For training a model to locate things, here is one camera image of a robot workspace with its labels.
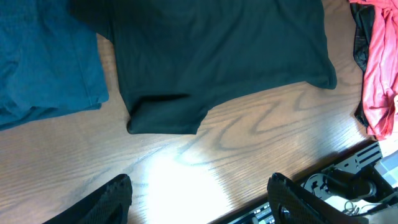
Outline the black polo shirt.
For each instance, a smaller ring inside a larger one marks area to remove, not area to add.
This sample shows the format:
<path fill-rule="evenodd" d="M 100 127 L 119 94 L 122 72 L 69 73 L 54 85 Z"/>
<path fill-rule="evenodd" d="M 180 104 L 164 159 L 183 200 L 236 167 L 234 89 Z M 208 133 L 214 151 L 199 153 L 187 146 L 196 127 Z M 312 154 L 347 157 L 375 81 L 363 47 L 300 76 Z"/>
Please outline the black polo shirt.
<path fill-rule="evenodd" d="M 195 134 L 234 98 L 336 87 L 321 1 L 79 0 L 70 12 L 113 44 L 130 134 Z"/>

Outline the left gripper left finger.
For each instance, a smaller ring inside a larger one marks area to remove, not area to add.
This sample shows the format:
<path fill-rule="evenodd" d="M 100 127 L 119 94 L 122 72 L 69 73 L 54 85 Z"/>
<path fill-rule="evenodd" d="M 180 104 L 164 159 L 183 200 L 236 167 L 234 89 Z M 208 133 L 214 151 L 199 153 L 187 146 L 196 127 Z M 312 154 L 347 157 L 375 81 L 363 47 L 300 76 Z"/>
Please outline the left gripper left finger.
<path fill-rule="evenodd" d="M 44 224 L 127 224 L 132 184 L 119 174 Z"/>

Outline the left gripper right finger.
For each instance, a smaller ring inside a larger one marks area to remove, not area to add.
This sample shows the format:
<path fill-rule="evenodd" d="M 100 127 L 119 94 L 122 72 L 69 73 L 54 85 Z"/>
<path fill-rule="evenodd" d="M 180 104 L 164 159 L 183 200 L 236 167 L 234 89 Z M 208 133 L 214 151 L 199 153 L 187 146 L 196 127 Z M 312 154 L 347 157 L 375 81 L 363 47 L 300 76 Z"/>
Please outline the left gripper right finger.
<path fill-rule="evenodd" d="M 366 218 L 342 213 L 281 173 L 269 178 L 267 192 L 276 224 L 367 224 Z"/>

